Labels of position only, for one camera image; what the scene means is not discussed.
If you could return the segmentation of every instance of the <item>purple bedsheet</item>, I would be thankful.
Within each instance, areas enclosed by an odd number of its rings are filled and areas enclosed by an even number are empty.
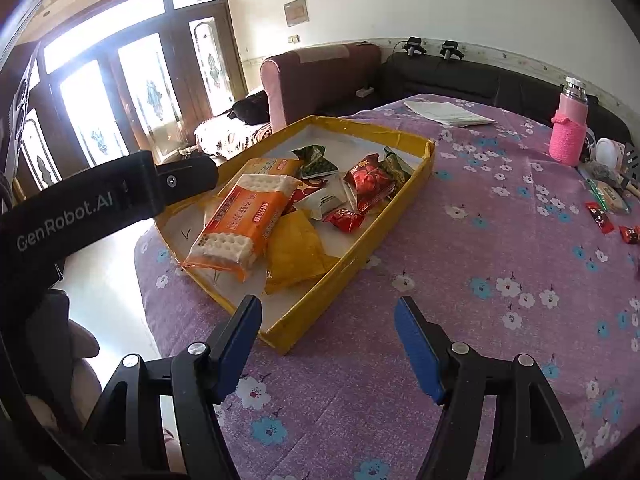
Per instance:
[[[481,354],[540,364],[585,463],[640,420],[637,246],[603,235],[574,169],[545,153],[546,126],[433,95],[497,120],[444,128],[403,102],[360,112],[436,140],[434,175],[366,268],[285,357],[257,342],[236,393],[216,408],[244,479],[413,479],[440,408],[420,392],[394,332],[411,294],[427,320]],[[640,223],[640,204],[617,225]],[[163,355],[228,319],[151,229],[135,249],[148,325]],[[485,402],[490,415],[492,405]],[[483,419],[473,478],[492,422]]]

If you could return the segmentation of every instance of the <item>green snack bag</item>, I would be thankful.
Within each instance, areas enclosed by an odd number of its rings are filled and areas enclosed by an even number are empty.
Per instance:
[[[338,167],[324,158],[324,146],[310,144],[291,151],[302,160],[300,178],[317,178],[338,172]]]
[[[411,166],[396,155],[388,146],[385,146],[385,159],[380,162],[380,167],[385,170],[396,183],[394,190],[389,194],[390,198],[395,197],[401,187],[404,186],[412,174],[414,174]]]

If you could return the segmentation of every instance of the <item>wall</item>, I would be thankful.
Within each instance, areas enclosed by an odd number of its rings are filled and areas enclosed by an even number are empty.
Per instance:
[[[640,43],[610,0],[306,0],[310,21],[287,28],[289,1],[229,0],[250,87],[259,58],[289,50],[292,34],[297,46],[412,35],[523,54],[640,112]]]

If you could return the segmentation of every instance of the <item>tiled floor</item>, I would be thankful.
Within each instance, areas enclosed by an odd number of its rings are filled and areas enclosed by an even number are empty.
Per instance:
[[[70,256],[65,278],[56,285],[69,296],[69,317],[92,332],[100,353],[88,361],[102,387],[128,353],[144,360],[158,359],[156,342],[146,325],[140,288],[133,264],[133,249],[151,220],[138,222]],[[175,429],[172,400],[163,397],[162,419]]]

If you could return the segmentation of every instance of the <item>pink thermos bottle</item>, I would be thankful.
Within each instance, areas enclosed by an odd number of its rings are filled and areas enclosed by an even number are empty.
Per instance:
[[[589,105],[582,82],[573,77],[568,77],[566,82],[556,116],[551,119],[554,130],[549,155],[562,164],[576,166],[587,133]]]

